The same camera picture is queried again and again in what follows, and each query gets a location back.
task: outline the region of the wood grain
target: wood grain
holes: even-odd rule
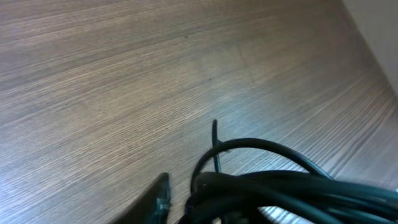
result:
[[[172,223],[214,118],[221,139],[398,184],[397,99],[335,1],[5,0],[0,18],[2,223],[106,223],[165,171]],[[221,163],[298,169],[255,150]]]

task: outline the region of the white wall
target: white wall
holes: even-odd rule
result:
[[[398,93],[398,0],[343,0]]]

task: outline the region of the brown laminate surface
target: brown laminate surface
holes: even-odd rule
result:
[[[398,184],[397,98],[336,1],[5,0],[0,35],[1,223],[106,223],[160,172],[172,223],[214,118],[222,140]],[[221,163],[298,169],[255,150]]]

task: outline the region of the cable bundle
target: cable bundle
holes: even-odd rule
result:
[[[201,173],[206,162],[221,152],[258,148],[277,153],[308,173],[270,170],[233,176],[220,172]],[[325,171],[298,152],[283,145],[254,138],[213,144],[196,165],[191,179],[191,196],[180,224],[272,223],[258,210],[276,206],[314,223],[396,223],[398,194],[367,185],[333,180]]]

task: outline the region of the black cable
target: black cable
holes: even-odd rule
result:
[[[211,145],[213,147],[216,147],[217,144],[219,143],[218,140],[218,132],[217,132],[217,120],[213,120],[213,125],[211,126]],[[220,162],[220,156],[217,154],[213,156],[213,161],[214,161],[214,170],[216,173],[221,172],[221,162]]]
[[[199,162],[195,166],[195,169],[193,170],[193,174],[191,177],[191,193],[193,193],[195,191],[194,181],[195,181],[197,175],[200,173],[200,171],[203,169],[206,162],[210,158],[214,157],[215,155],[217,155],[221,152],[228,151],[230,149],[248,148],[248,147],[256,148],[256,149],[263,149],[263,150],[267,150],[267,151],[279,154],[279,155],[284,156],[284,157],[290,159],[291,161],[297,163],[298,165],[302,166],[304,169],[309,171],[309,173],[311,173],[311,174],[326,177],[328,179],[333,179],[329,174],[327,174],[325,171],[323,171],[320,167],[318,167],[316,164],[314,164],[311,160],[307,159],[305,156],[299,154],[298,152],[294,151],[293,149],[290,149],[286,146],[277,144],[272,141],[266,141],[266,140],[256,139],[256,138],[244,138],[244,139],[234,139],[234,140],[229,140],[229,141],[223,142],[222,144],[219,144],[216,147],[207,151],[206,154],[200,158]]]
[[[309,173],[269,170],[240,176],[201,174],[206,162],[220,152],[245,147],[277,153]],[[395,192],[335,181],[305,156],[283,145],[262,139],[235,139],[219,142],[199,160],[179,223],[211,223],[217,217],[227,224],[272,223],[257,209],[268,206],[283,208],[314,223],[397,223],[398,209],[392,203],[398,203]]]

